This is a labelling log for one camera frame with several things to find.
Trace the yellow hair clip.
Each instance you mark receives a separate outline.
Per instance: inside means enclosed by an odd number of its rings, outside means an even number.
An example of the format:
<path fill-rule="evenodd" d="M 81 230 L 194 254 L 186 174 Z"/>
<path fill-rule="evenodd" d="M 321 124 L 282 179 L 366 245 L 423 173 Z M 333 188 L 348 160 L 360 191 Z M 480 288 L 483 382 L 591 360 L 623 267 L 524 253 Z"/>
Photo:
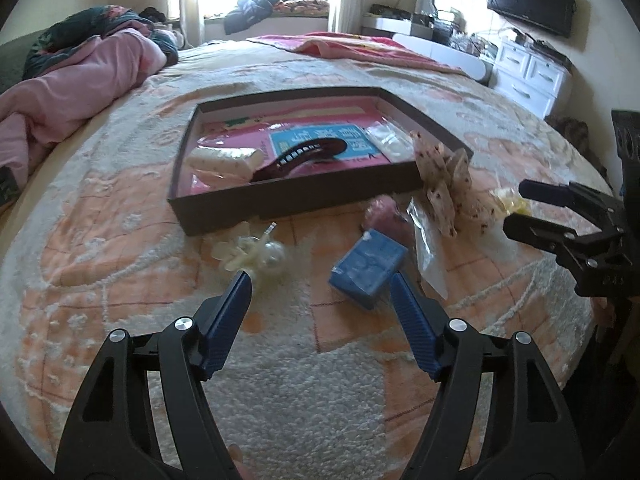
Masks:
<path fill-rule="evenodd" d="M 500 218 L 506 218 L 510 214 L 524 214 L 530 216 L 532 211 L 529 202 L 523 198 L 515 188 L 495 188 L 490 196 L 496 203 Z"/>

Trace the spotted sheer fabric bow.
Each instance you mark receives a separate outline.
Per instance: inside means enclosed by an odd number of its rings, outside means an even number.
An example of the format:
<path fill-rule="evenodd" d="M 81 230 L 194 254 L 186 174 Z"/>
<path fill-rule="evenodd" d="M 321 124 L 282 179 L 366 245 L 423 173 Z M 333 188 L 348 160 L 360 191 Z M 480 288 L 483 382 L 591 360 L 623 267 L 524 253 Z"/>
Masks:
<path fill-rule="evenodd" d="M 497 220 L 496 206 L 473 190 L 469 154 L 464 148 L 447 153 L 425 134 L 410 132 L 414 161 L 423 182 L 426 210 L 442 236 L 482 236 Z"/>

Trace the pink fluffy hair clip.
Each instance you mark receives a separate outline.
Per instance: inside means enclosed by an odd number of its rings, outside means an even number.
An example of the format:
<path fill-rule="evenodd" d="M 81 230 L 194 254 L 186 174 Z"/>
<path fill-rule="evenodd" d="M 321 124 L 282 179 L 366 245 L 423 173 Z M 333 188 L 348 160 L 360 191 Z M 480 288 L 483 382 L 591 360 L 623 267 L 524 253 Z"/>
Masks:
<path fill-rule="evenodd" d="M 361 229 L 378 231 L 405 246 L 413 241 L 412 225 L 389 195 L 380 195 L 370 201 Z"/>

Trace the blue plastic jewelry box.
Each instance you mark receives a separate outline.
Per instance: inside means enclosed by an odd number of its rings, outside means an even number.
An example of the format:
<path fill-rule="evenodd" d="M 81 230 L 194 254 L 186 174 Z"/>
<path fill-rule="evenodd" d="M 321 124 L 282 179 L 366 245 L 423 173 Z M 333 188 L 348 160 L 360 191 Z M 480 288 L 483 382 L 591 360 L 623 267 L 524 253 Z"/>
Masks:
<path fill-rule="evenodd" d="M 373 310 L 407 255 L 408 248 L 396 240 L 377 230 L 366 231 L 334 264 L 329 284 L 363 309 Z"/>

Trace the dark red hair claw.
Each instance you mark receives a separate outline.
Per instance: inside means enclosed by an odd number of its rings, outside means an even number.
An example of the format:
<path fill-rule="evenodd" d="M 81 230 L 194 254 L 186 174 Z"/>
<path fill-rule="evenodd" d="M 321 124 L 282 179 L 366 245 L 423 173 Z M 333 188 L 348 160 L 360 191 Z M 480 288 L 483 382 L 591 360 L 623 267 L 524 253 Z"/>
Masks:
<path fill-rule="evenodd" d="M 282 179 L 297 167 L 314 160 L 331 159 L 347 150 L 347 142 L 337 138 L 319 138 L 295 144 L 269 165 L 254 173 L 250 182 Z"/>

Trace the clear plastic packet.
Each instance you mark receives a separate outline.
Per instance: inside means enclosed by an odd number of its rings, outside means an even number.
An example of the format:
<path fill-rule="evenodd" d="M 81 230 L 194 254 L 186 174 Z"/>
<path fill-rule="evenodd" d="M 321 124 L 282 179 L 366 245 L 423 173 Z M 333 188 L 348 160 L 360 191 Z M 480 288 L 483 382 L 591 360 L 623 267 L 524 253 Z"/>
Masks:
<path fill-rule="evenodd" d="M 420 277 L 440 298 L 447 299 L 448 287 L 445 268 L 440 258 L 442 245 L 438 229 L 416 197 L 410 200 L 407 214 L 413 225 L 414 252 Z"/>

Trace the white desk with clutter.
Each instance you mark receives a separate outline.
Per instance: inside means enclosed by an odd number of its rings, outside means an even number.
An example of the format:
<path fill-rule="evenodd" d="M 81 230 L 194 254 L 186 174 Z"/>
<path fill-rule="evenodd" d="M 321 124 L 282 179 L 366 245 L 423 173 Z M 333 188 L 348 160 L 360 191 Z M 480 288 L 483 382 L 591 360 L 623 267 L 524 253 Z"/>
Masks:
<path fill-rule="evenodd" d="M 416 0 L 412 12 L 402 10 L 397 0 L 394 6 L 372 4 L 363 14 L 361 32 L 366 36 L 387 37 L 409 50 L 432 58 L 440 64 L 457 67 L 466 76 L 487 86 L 491 66 L 478 56 L 454 49 L 451 38 L 439 38 L 435 0 Z"/>

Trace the pink book blue label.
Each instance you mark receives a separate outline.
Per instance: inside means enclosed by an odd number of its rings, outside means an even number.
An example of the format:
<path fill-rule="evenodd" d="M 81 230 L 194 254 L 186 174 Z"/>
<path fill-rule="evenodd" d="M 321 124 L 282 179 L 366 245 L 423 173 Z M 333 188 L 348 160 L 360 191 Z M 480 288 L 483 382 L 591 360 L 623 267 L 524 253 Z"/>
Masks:
<path fill-rule="evenodd" d="M 373 104 L 288 107 L 210 120 L 186 150 L 192 194 L 250 182 L 410 162 L 410 136 Z"/>

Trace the beige patterned bed cover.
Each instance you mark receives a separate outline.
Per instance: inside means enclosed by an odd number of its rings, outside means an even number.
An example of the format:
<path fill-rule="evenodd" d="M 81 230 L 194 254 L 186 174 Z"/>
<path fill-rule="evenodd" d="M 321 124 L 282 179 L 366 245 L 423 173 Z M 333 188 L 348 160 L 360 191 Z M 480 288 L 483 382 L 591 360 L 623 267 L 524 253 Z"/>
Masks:
<path fill-rule="evenodd" d="M 484 197 L 521 180 L 600 174 L 541 119 L 474 80 L 252 42 L 186 52 L 58 145 L 1 222 L 1 402 L 52 464 L 88 367 L 114 328 L 161 330 L 224 291 L 221 233 L 188 237 L 168 200 L 198 103 L 280 89 L 383 88 L 473 150 Z M 329 286 L 360 235 L 352 204 L 278 220 L 286 267 L 256 292 L 224 368 L 204 389 L 216 424 L 261 479 L 396 479 L 437 387 L 388 304 Z"/>

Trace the red pink floral blanket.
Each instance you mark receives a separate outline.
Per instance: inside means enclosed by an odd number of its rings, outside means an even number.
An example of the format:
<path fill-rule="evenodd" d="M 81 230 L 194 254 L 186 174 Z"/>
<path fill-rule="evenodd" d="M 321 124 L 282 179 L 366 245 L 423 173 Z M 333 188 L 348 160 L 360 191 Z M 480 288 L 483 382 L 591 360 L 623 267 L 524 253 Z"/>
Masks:
<path fill-rule="evenodd" d="M 457 66 L 437 62 L 390 38 L 370 37 L 341 32 L 310 32 L 306 35 L 264 35 L 248 38 L 254 44 L 264 44 L 290 53 L 325 58 L 353 60 L 399 68 L 430 70 L 443 74 L 463 75 Z"/>

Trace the cream white hair clip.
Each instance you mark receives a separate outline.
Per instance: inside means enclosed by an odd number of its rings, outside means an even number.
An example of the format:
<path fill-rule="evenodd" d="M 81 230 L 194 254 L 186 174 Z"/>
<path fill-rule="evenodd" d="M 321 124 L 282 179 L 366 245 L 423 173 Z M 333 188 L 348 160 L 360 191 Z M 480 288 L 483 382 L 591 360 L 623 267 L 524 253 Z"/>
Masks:
<path fill-rule="evenodd" d="M 212 148 L 198 146 L 184 162 L 192 169 L 223 174 L 249 181 L 262 166 L 266 155 L 259 148 Z"/>

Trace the pink quilt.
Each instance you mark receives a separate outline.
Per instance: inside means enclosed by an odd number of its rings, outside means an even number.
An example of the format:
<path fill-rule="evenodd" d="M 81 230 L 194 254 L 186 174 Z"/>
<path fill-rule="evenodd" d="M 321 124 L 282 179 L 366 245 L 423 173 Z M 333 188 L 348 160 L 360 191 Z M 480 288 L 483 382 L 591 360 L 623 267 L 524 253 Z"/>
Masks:
<path fill-rule="evenodd" d="M 1 166 L 18 188 L 49 148 L 167 64 L 160 47 L 131 28 L 91 39 L 76 58 L 1 96 Z"/>

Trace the dark clothes on windowsill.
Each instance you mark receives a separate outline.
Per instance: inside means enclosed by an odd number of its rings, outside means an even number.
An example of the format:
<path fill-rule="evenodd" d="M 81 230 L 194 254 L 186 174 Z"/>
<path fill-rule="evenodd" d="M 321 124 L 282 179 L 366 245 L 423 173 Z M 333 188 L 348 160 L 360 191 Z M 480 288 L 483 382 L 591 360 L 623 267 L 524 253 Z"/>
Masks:
<path fill-rule="evenodd" d="M 244 32 L 267 18 L 327 18 L 329 0 L 238 0 L 224 17 L 224 33 Z"/>

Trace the green sofa headboard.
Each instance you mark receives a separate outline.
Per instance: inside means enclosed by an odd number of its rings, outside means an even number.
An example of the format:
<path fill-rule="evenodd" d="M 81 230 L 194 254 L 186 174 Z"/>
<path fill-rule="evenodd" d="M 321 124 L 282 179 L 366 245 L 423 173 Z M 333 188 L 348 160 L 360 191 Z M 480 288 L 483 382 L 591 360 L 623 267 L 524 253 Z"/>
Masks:
<path fill-rule="evenodd" d="M 44 30 L 30 32 L 0 47 L 0 93 L 22 81 L 25 63 L 32 55 L 32 47 L 39 44 Z"/>

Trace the dark floral blanket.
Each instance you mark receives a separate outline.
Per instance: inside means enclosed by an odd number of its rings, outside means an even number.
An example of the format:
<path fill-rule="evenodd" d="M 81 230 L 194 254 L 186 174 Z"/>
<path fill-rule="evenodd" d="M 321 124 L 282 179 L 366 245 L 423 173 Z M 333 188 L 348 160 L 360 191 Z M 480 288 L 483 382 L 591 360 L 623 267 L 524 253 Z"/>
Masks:
<path fill-rule="evenodd" d="M 54 66 L 65 63 L 94 37 L 104 39 L 122 29 L 131 28 L 140 32 L 166 55 L 167 65 L 178 62 L 178 47 L 175 40 L 162 32 L 157 24 L 166 18 L 159 13 L 159 21 L 150 19 L 150 14 L 137 14 L 124 6 L 92 6 L 70 15 L 42 32 L 28 51 L 24 63 L 23 80 L 32 79 L 50 72 Z"/>

